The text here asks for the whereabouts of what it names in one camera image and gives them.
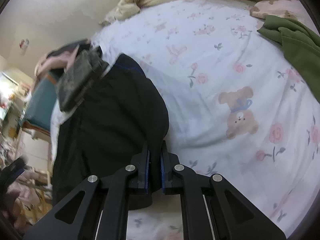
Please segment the folded camouflage pants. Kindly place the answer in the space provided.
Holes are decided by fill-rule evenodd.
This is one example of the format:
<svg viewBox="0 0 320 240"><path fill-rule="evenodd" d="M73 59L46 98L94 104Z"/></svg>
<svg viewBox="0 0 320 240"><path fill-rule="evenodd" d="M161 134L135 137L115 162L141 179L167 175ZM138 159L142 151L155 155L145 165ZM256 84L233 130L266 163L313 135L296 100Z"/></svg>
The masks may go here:
<svg viewBox="0 0 320 240"><path fill-rule="evenodd" d="M101 78L108 67L108 63L102 59L102 54L100 47L82 51L59 79L56 94L60 111L71 111L93 83Z"/></svg>

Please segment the green garment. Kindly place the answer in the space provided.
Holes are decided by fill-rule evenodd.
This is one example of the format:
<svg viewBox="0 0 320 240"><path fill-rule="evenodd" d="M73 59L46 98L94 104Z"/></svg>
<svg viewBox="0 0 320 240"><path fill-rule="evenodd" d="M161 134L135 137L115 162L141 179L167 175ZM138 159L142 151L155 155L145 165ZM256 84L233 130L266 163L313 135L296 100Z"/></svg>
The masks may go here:
<svg viewBox="0 0 320 240"><path fill-rule="evenodd" d="M272 15L257 32L282 46L285 59L319 100L319 35L297 20Z"/></svg>

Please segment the black shorts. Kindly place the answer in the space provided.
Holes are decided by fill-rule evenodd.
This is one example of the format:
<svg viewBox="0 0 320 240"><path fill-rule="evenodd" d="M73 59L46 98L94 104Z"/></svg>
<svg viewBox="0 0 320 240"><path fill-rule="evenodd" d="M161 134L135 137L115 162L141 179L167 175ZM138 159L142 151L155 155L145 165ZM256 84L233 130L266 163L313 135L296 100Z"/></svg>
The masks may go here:
<svg viewBox="0 0 320 240"><path fill-rule="evenodd" d="M148 191L161 188L160 151L169 129L165 102L131 57L121 54L111 70L85 94L59 129L53 167L53 203L84 179L114 174L146 145Z"/></svg>

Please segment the white floral bed sheet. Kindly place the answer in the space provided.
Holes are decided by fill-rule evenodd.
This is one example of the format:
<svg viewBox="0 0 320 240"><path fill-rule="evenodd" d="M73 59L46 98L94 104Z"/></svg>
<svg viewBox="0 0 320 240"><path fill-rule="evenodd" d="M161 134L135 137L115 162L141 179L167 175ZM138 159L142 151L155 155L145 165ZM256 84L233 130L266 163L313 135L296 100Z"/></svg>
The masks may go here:
<svg viewBox="0 0 320 240"><path fill-rule="evenodd" d="M92 37L103 59L132 57L169 114L168 148L222 174L286 237L319 192L319 103L248 1L185 0L144 9Z"/></svg>

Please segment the pink jacket pile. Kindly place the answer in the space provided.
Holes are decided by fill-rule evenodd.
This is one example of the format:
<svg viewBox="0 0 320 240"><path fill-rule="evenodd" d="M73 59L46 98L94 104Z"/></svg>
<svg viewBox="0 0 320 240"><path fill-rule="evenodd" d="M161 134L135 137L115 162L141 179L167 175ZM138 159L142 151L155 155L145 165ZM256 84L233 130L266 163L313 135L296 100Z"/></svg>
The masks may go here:
<svg viewBox="0 0 320 240"><path fill-rule="evenodd" d="M82 50L89 50L90 47L91 41L86 38L66 44L57 50L43 55L35 66L34 76L40 77L51 69L69 68L73 64L76 56Z"/></svg>

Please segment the teal sofa chair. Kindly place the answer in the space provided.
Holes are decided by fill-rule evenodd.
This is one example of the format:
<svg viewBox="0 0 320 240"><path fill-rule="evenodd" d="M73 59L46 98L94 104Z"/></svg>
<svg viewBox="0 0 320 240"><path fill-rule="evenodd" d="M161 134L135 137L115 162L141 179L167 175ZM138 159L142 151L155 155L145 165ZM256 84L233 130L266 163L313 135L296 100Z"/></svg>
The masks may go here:
<svg viewBox="0 0 320 240"><path fill-rule="evenodd" d="M50 135L50 120L57 99L55 85L63 74L63 69L50 70L37 84L20 121L22 129L31 129Z"/></svg>

